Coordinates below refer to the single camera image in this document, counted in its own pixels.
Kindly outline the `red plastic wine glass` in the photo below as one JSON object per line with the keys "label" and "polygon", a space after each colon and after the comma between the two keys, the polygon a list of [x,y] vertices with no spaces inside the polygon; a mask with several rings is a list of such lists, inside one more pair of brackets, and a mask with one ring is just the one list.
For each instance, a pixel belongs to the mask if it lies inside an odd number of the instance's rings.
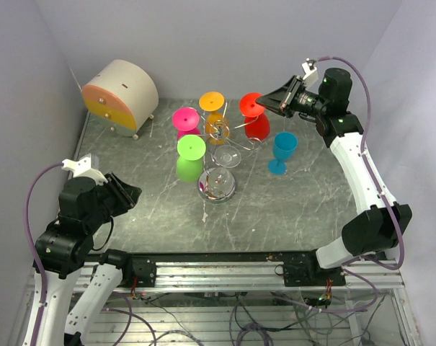
{"label": "red plastic wine glass", "polygon": [[246,137],[253,141],[263,141],[270,134],[270,122],[264,113],[265,107],[257,104],[257,99],[261,96],[258,92],[250,92],[239,102],[239,110],[244,116]]}

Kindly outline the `blue plastic wine glass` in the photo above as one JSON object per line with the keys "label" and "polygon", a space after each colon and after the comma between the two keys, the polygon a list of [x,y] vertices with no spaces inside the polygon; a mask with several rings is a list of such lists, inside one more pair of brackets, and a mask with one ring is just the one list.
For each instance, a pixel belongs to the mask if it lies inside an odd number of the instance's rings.
{"label": "blue plastic wine glass", "polygon": [[286,161],[294,154],[298,146],[297,137],[289,132],[278,133],[273,142],[272,153],[274,159],[268,163],[269,172],[282,175],[287,170]]}

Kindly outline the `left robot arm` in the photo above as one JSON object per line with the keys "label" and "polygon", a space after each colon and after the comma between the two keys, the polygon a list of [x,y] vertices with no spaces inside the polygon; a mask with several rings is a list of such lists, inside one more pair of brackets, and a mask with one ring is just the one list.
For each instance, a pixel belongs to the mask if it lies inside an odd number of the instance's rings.
{"label": "left robot arm", "polygon": [[134,208],[141,188],[113,173],[97,184],[91,177],[73,177],[58,196],[59,212],[33,247],[35,294],[24,345],[83,345],[96,315],[117,286],[134,276],[130,254],[108,249],[99,258],[95,282],[70,308],[71,296],[94,235],[105,223]]}

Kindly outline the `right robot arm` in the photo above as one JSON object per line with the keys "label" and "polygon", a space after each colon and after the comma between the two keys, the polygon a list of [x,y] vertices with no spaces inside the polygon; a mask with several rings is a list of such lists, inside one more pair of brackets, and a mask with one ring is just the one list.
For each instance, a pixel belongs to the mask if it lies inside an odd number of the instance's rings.
{"label": "right robot arm", "polygon": [[372,253],[402,247],[412,211],[387,188],[364,142],[365,130],[347,108],[352,89],[350,73],[328,68],[316,93],[308,87],[318,78],[316,69],[293,76],[282,87],[259,96],[256,103],[283,116],[299,114],[315,122],[318,134],[339,162],[355,200],[357,215],[342,228],[341,236],[316,250],[316,261],[305,267],[305,277],[321,285],[330,268]]}

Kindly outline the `chrome wine glass rack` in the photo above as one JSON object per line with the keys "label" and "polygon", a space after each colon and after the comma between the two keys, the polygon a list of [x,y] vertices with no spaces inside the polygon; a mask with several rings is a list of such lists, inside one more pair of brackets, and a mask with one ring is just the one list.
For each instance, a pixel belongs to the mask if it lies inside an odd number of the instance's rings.
{"label": "chrome wine glass rack", "polygon": [[262,145],[258,137],[244,136],[242,143],[231,136],[255,123],[254,117],[249,122],[232,126],[226,119],[227,106],[214,112],[202,111],[200,135],[205,141],[205,154],[202,157],[203,173],[197,181],[197,190],[203,200],[210,203],[229,201],[237,190],[237,181],[233,170],[246,157],[257,152]]}

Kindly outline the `orange plastic wine glass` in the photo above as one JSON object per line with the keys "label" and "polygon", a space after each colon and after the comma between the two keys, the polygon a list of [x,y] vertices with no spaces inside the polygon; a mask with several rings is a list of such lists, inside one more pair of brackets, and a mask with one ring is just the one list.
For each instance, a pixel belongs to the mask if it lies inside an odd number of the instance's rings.
{"label": "orange plastic wine glass", "polygon": [[206,92],[199,99],[199,106],[205,116],[205,134],[212,144],[223,145],[229,137],[230,125],[225,116],[227,102],[216,91]]}

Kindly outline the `green plastic wine glass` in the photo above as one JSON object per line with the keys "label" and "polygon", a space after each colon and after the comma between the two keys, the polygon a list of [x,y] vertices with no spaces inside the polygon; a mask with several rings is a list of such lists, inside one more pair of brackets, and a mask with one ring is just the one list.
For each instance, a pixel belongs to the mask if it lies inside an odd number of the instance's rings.
{"label": "green plastic wine glass", "polygon": [[204,140],[197,135],[182,136],[177,143],[179,157],[176,163],[177,178],[195,182],[203,173],[203,157],[206,152]]}

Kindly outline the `clear wine glass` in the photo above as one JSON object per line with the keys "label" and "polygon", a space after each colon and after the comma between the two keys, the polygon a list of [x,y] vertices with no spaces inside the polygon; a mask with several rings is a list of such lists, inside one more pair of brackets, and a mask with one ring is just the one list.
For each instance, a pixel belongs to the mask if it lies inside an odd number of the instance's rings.
{"label": "clear wine glass", "polygon": [[241,162],[241,153],[230,145],[219,146],[212,154],[216,167],[207,177],[208,195],[215,200],[230,198],[236,189],[236,179],[231,172]]}

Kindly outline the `pink plastic wine glass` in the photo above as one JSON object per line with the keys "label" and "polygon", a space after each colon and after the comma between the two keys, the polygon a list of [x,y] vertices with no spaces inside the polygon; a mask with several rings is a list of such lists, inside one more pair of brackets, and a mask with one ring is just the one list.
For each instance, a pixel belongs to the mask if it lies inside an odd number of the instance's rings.
{"label": "pink plastic wine glass", "polygon": [[195,108],[182,107],[172,115],[172,124],[177,129],[177,140],[186,135],[200,135],[200,115]]}

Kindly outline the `round mini drawer cabinet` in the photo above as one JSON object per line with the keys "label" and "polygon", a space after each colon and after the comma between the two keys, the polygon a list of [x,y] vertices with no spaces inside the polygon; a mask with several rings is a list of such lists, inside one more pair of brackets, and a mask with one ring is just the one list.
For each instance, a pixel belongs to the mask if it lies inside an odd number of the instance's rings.
{"label": "round mini drawer cabinet", "polygon": [[82,88],[89,113],[121,136],[139,138],[138,131],[154,118],[159,93],[153,79],[139,66],[116,59]]}

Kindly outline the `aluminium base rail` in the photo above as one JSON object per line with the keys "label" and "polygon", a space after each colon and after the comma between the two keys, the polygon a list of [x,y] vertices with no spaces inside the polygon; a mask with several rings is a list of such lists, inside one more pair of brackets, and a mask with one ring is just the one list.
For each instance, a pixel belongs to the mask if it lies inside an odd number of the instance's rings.
{"label": "aluminium base rail", "polygon": [[360,260],[344,268],[320,270],[309,252],[224,252],[134,254],[133,276],[118,289],[134,285],[145,293],[323,291],[404,288],[400,272]]}

